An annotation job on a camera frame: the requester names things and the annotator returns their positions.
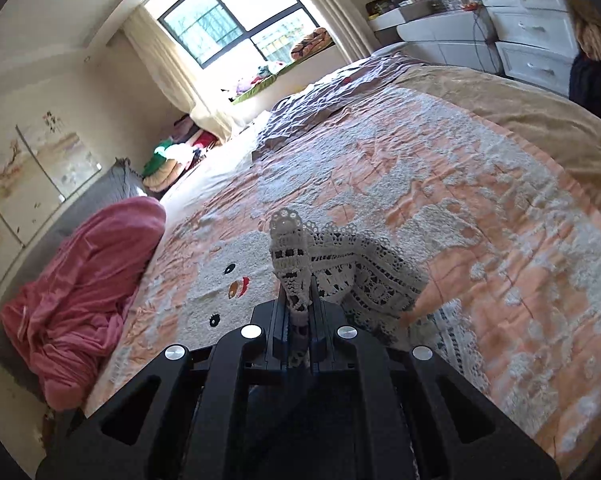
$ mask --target window frame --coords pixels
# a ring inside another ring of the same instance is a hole
[[[218,2],[218,5],[220,5],[220,7],[222,7],[222,9],[225,10],[225,12],[229,15],[229,17],[232,20],[234,20],[234,23],[236,23],[236,25],[238,25],[238,27],[239,27],[239,29],[241,31],[241,35],[239,37],[235,38],[235,40],[231,41],[231,43],[228,43],[226,46],[224,46],[221,50],[219,50],[216,54],[214,54],[212,57],[210,57],[204,63],[200,63],[196,59],[196,56],[194,56],[194,54],[192,54],[192,52],[189,50],[189,48],[187,48],[186,44],[184,44],[183,41],[180,40],[180,38],[178,37],[178,35],[172,30],[172,28],[165,21],[165,18],[169,15],[169,13],[172,12],[174,9],[176,9],[178,6],[180,6],[180,4],[182,4],[184,1],[185,0],[178,0],[175,4],[173,4],[171,7],[169,7],[169,9],[167,9],[161,15],[161,17],[158,19],[158,22],[163,27],[165,27],[165,30],[167,32],[169,32],[169,34],[171,35],[171,37],[174,38],[187,51],[187,53],[190,56],[192,56],[192,59],[196,63],[198,63],[198,65],[200,65],[200,67],[203,68],[203,69],[207,68],[215,60],[217,60],[220,57],[224,56],[226,53],[228,53],[230,50],[232,50],[235,46],[238,46],[238,44],[242,43],[245,40],[251,41],[251,43],[256,48],[256,50],[258,51],[258,53],[263,57],[263,61],[267,62],[268,60],[265,57],[265,55],[263,54],[263,51],[260,48],[258,48],[257,44],[252,40],[252,37],[255,36],[255,35],[257,35],[259,32],[262,32],[265,28],[267,28],[267,27],[269,27],[271,25],[274,25],[275,23],[277,23],[280,20],[286,18],[290,14],[293,14],[297,10],[304,10],[305,13],[309,16],[309,19],[316,26],[316,28],[319,27],[318,22],[315,20],[314,16],[312,16],[312,14],[307,10],[307,7],[304,6],[301,3],[300,0],[296,0],[296,3],[293,4],[291,7],[288,7],[287,9],[281,10],[278,14],[270,17],[268,20],[265,20],[260,25],[256,25],[254,28],[252,28],[250,30],[245,30],[245,27],[243,27],[242,23],[240,23],[238,21],[238,19],[234,16],[234,14],[228,9],[228,7],[225,5],[225,2],[223,2],[222,0],[216,0]]]

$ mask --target window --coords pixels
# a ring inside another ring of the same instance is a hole
[[[227,88],[292,47],[318,24],[299,0],[178,0],[160,23]]]

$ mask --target ceiling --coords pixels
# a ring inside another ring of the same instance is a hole
[[[0,11],[0,95],[94,62],[145,0],[8,0]]]

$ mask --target white curtain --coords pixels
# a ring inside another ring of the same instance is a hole
[[[380,48],[369,24],[351,0],[311,0],[344,59],[353,63]]]
[[[179,110],[224,144],[234,120],[229,101],[208,85],[202,69],[189,53],[140,5],[123,23],[122,30],[165,97]]]

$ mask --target cartoon face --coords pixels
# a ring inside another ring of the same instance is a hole
[[[248,324],[256,305],[275,297],[269,243],[269,234],[254,231],[210,250],[179,314],[181,344],[190,349],[215,344]]]

